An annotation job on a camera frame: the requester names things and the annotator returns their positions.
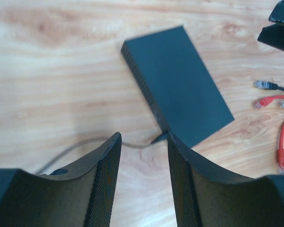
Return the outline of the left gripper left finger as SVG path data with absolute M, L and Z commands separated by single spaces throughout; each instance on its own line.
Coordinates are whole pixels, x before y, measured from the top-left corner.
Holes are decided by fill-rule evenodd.
M 121 145 L 117 132 L 49 175 L 0 169 L 0 227 L 109 226 Z

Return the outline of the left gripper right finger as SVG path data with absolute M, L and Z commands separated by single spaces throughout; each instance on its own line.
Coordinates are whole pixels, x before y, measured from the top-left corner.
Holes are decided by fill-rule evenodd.
M 284 227 L 284 175 L 250 178 L 227 170 L 168 135 L 179 227 Z

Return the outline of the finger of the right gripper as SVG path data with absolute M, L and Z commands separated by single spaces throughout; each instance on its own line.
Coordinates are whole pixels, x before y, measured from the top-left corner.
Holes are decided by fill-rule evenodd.
M 268 20 L 275 23 L 284 23 L 284 0 L 276 4 Z
M 264 27 L 257 40 L 284 52 L 284 26 L 276 24 Z

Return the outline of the black network switch box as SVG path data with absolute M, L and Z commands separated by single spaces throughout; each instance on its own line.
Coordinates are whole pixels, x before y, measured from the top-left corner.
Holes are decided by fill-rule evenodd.
M 163 133 L 193 147 L 233 122 L 183 26 L 125 40 L 121 54 Z

